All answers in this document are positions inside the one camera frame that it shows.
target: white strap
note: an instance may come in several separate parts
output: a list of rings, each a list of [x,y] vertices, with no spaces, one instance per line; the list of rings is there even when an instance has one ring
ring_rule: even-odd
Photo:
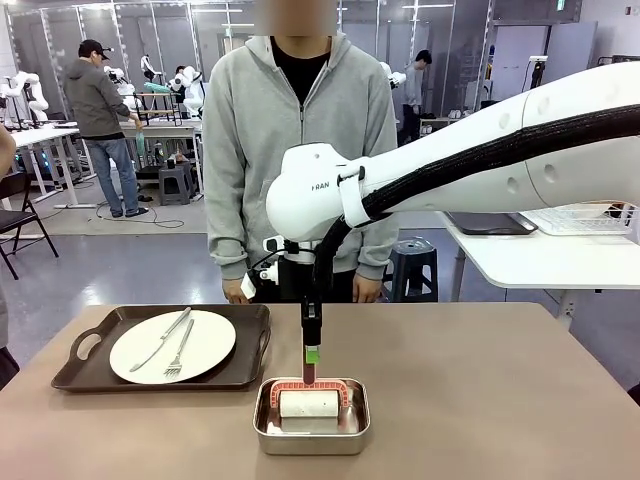
[[[338,186],[340,189],[340,198],[342,199],[342,211],[344,219],[351,228],[371,221],[367,211],[362,205],[362,197],[360,194],[360,179],[358,175],[345,178]]]

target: stainless steel tray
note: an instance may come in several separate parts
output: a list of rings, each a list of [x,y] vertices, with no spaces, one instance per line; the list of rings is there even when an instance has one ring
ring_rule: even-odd
[[[364,386],[353,379],[341,379],[347,384],[351,406],[341,409],[335,432],[287,433],[281,429],[280,414],[271,408],[271,386],[278,380],[271,378],[258,391],[253,428],[258,434],[260,448],[269,455],[357,455],[366,446],[371,425],[369,403]]]

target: shoe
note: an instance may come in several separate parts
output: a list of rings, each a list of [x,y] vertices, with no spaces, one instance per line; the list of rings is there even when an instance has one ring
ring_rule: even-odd
[[[144,215],[145,213],[149,213],[149,209],[148,208],[139,208],[137,212],[135,212],[135,213],[127,213],[125,215],[125,217],[127,217],[127,218],[137,217],[138,215]]]

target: gray stool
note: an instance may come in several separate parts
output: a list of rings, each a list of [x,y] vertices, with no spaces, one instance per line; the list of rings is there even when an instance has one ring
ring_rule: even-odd
[[[196,186],[193,184],[193,177],[191,176],[191,162],[188,160],[185,162],[176,163],[176,168],[182,168],[184,175],[187,179],[187,187],[189,188],[189,198],[194,197],[196,194]]]
[[[173,201],[189,205],[189,187],[183,168],[161,168],[158,179],[160,181],[160,205],[165,206],[167,202]],[[167,180],[170,179],[174,179],[178,184],[178,193],[166,193]]]
[[[391,291],[383,288],[387,299],[392,303],[422,303],[438,301],[438,251],[424,238],[414,237],[400,240],[391,251],[393,273],[385,272],[383,281],[391,282]],[[423,269],[428,266],[430,278],[424,276]],[[429,289],[423,293],[422,287]]]

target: blue jeans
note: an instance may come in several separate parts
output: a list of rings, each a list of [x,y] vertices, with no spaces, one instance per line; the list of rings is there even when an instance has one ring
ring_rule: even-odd
[[[124,138],[117,140],[86,140],[89,154],[93,166],[98,174],[98,180],[102,187],[112,215],[122,215],[122,202],[120,197],[113,188],[111,181],[111,157],[118,169],[120,176],[120,187],[122,188],[122,196],[124,197],[124,206],[127,215],[132,215],[138,211],[138,182],[136,173],[133,170],[129,150],[127,150],[127,142]]]

